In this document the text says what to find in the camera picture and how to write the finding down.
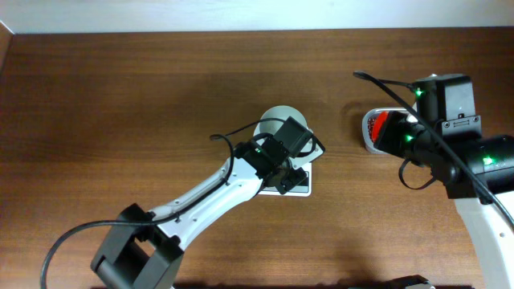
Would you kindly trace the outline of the red measuring scoop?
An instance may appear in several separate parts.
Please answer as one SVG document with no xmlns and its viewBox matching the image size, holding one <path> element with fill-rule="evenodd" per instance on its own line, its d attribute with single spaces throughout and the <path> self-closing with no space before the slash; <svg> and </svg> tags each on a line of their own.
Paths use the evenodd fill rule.
<svg viewBox="0 0 514 289">
<path fill-rule="evenodd" d="M 377 116 L 375 125 L 373 127 L 373 137 L 371 138 L 372 142 L 377 141 L 377 139 L 378 139 L 378 137 L 380 135 L 381 127 L 386 122 L 386 120 L 388 118 L 388 115 L 389 115 L 389 112 L 388 111 L 384 111 L 384 112 L 381 112 Z"/>
</svg>

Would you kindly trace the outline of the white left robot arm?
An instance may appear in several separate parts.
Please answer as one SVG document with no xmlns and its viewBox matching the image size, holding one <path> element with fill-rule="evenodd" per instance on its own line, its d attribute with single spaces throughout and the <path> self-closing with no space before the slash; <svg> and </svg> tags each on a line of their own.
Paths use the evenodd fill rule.
<svg viewBox="0 0 514 289">
<path fill-rule="evenodd" d="M 108 288 L 171 288 L 186 248 L 205 229 L 267 188 L 287 194 L 308 178 L 304 166 L 324 153 L 260 133 L 230 145 L 226 163 L 175 200 L 144 211 L 132 204 L 112 224 L 92 262 Z"/>
</svg>

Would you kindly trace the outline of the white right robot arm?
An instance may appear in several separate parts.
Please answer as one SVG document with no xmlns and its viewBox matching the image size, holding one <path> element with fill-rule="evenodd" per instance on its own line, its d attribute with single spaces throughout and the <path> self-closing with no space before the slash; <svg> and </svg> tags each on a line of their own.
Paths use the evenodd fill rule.
<svg viewBox="0 0 514 289">
<path fill-rule="evenodd" d="M 431 75 L 407 86 L 414 108 L 383 112 L 376 149 L 430 169 L 463 219 L 488 288 L 513 286 L 513 138 L 486 139 L 470 77 Z"/>
</svg>

